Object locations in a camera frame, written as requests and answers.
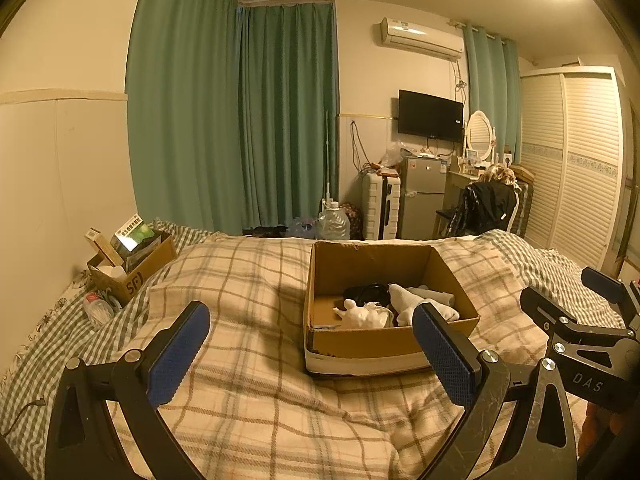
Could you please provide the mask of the white knit glove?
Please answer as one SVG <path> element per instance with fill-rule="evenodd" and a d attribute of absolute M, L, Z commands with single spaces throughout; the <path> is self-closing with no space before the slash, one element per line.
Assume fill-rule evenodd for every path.
<path fill-rule="evenodd" d="M 454 295 L 449 292 L 436 292 L 425 285 L 405 288 L 398 284 L 390 284 L 388 292 L 390 305 L 397 312 L 399 327 L 412 325 L 413 312 L 421 304 L 430 304 L 447 322 L 460 318 L 460 313 L 454 308 Z"/>

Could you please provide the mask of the black round jar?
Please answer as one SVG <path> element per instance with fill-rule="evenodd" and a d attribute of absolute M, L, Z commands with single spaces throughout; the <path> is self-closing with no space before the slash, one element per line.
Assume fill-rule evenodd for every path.
<path fill-rule="evenodd" d="M 358 307 L 364 307 L 370 302 L 382 307 L 390 305 L 388 286 L 381 283 L 347 287 L 343 292 L 343 298 L 352 300 Z"/>

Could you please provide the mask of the checkered green bed sheet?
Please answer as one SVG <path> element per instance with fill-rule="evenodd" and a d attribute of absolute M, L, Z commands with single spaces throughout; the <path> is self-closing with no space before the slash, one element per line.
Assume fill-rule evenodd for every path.
<path fill-rule="evenodd" d="M 148 320 L 151 288 L 168 278 L 169 269 L 162 266 L 100 328 L 84 311 L 84 299 L 96 284 L 87 270 L 79 272 L 14 356 L 1 379 L 1 431 L 32 478 L 44 477 L 51 408 L 65 363 L 79 356 L 99 364 L 122 350 Z"/>

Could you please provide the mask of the small cardboard box SF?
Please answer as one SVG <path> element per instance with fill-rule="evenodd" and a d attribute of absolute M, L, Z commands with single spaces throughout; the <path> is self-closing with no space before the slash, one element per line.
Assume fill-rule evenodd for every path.
<path fill-rule="evenodd" d="M 128 270 L 122 266 L 112 268 L 100 255 L 95 255 L 87 262 L 96 288 L 113 297 L 122 307 L 140 292 L 154 274 L 177 257 L 174 237 L 168 232 L 159 232 L 157 239 L 142 252 L 143 257 L 136 257 L 136 264 Z"/>

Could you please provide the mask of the plaid beige blanket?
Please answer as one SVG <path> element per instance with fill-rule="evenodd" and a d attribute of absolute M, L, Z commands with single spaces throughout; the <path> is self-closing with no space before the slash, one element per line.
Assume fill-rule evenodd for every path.
<path fill-rule="evenodd" d="M 477 310 L 472 339 L 530 364 L 544 334 L 522 312 L 533 285 L 582 323 L 600 309 L 574 262 L 511 234 L 397 247 L 413 271 L 441 256 Z M 318 378 L 304 360 L 311 244 L 214 235 L 183 249 L 108 326 L 101 359 L 143 347 L 200 300 L 208 336 L 174 400 L 169 428 L 209 479 L 412 479 L 457 419 L 429 370 L 377 378 Z"/>

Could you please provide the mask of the white louvered wardrobe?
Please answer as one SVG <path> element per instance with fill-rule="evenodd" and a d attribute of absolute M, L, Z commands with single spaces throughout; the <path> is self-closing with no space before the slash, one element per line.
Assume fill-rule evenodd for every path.
<path fill-rule="evenodd" d="M 624 127 L 615 70 L 582 66 L 521 76 L 520 163 L 534 174 L 525 238 L 602 270 L 623 195 Z"/>

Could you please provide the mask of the white crumpled item in box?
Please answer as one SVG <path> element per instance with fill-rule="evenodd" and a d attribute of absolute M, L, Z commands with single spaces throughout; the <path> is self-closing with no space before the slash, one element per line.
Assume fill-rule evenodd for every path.
<path fill-rule="evenodd" d="M 377 302 L 358 306 L 355 300 L 345 299 L 342 308 L 333 308 L 341 319 L 343 330 L 379 330 L 393 325 L 393 313 Z"/>

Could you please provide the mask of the silver mini fridge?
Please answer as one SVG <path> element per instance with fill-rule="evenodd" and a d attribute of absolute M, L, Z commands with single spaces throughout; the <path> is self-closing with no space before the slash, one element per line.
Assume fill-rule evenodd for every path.
<path fill-rule="evenodd" d="M 401 163 L 399 236 L 405 240 L 433 237 L 436 211 L 444 204 L 447 166 L 442 160 L 407 157 Z"/>

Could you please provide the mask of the brown cardboard box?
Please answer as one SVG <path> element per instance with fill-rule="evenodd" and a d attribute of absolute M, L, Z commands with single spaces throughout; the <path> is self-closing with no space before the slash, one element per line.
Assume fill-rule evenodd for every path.
<path fill-rule="evenodd" d="M 428 367 L 398 289 L 454 311 L 469 336 L 480 317 L 441 240 L 318 242 L 311 249 L 304 353 L 311 374 L 368 377 Z"/>

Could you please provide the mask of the white oval vanity mirror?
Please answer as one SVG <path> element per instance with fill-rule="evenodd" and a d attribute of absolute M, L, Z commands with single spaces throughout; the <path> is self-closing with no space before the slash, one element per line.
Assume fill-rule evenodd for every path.
<path fill-rule="evenodd" d="M 477 162 L 490 162 L 497 144 L 495 128 L 482 110 L 469 117 L 464 129 L 464 149 L 475 153 Z"/>

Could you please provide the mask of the green white product box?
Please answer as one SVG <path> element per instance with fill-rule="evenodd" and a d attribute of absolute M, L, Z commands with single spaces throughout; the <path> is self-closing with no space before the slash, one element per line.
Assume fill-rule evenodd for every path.
<path fill-rule="evenodd" d="M 152 244 L 156 238 L 156 232 L 138 214 L 134 214 L 115 231 L 110 243 L 119 257 L 124 260 L 126 268 L 131 268 L 142 250 Z"/>

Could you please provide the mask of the white suitcase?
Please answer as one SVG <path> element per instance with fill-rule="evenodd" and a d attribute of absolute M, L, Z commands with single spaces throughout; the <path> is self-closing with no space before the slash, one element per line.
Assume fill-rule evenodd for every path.
<path fill-rule="evenodd" d="M 362 218 L 365 240 L 390 240 L 398 232 L 400 177 L 369 172 L 362 177 Z"/>

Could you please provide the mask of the large clear water bottle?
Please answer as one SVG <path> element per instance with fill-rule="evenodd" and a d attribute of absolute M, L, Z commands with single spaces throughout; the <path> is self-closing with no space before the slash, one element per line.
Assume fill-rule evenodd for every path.
<path fill-rule="evenodd" d="M 346 212 L 336 200 L 325 200 L 318 215 L 318 232 L 322 240 L 350 239 L 350 223 Z"/>

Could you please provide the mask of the green curtain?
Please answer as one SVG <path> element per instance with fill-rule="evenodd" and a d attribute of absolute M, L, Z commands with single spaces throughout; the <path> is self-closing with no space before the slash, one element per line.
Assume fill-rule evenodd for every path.
<path fill-rule="evenodd" d="M 138 0 L 126 92 L 144 218 L 238 234 L 337 188 L 333 3 Z"/>
<path fill-rule="evenodd" d="M 521 75 L 518 46 L 484 27 L 462 28 L 469 76 L 469 111 L 481 110 L 495 128 L 497 152 L 521 151 Z"/>

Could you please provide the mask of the black wall television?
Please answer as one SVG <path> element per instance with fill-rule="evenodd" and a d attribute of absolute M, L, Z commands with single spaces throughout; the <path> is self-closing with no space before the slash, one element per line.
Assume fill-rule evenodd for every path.
<path fill-rule="evenodd" d="M 400 90 L 398 132 L 459 143 L 463 139 L 463 104 L 430 94 Z"/>

